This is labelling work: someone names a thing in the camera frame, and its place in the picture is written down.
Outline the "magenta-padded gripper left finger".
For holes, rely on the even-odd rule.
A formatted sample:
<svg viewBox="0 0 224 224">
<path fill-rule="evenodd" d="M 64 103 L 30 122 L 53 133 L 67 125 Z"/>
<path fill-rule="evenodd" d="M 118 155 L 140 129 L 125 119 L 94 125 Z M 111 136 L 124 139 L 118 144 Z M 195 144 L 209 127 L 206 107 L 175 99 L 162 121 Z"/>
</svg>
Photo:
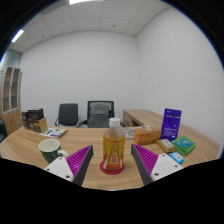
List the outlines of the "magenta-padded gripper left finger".
<svg viewBox="0 0 224 224">
<path fill-rule="evenodd" d="M 93 146 L 89 145 L 68 157 L 58 157 L 45 171 L 81 186 L 93 155 Z"/>
</svg>

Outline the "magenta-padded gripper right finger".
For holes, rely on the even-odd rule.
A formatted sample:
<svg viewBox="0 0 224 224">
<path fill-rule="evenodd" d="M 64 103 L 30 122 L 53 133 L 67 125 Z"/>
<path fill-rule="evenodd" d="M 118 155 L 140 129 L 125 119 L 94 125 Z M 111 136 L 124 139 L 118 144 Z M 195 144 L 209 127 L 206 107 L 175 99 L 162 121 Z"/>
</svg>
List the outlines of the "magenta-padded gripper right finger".
<svg viewBox="0 0 224 224">
<path fill-rule="evenodd" d="M 182 169 L 182 166 L 167 154 L 156 154 L 136 144 L 131 145 L 131 154 L 144 185 Z"/>
</svg>

